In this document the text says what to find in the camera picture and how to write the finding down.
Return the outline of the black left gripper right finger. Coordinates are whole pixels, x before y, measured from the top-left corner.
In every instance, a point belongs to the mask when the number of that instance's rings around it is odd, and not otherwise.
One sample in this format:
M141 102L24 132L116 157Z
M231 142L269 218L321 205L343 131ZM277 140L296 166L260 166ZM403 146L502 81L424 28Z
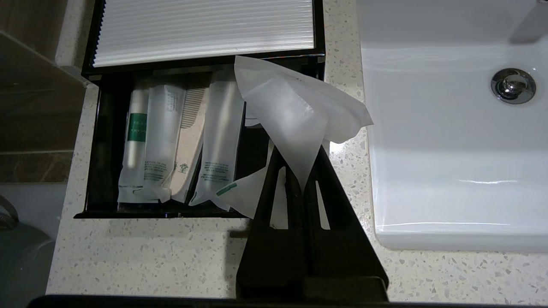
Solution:
M387 300L389 279L320 147L303 194L309 299Z

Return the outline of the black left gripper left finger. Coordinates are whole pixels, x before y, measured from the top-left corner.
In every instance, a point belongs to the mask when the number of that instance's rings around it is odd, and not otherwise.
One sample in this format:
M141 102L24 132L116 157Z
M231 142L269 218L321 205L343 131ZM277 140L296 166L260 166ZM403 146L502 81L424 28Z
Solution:
M279 171L286 170L288 228L270 226ZM303 194L298 180L274 148L258 207L236 275L238 299L296 300L302 298L307 275L304 253Z

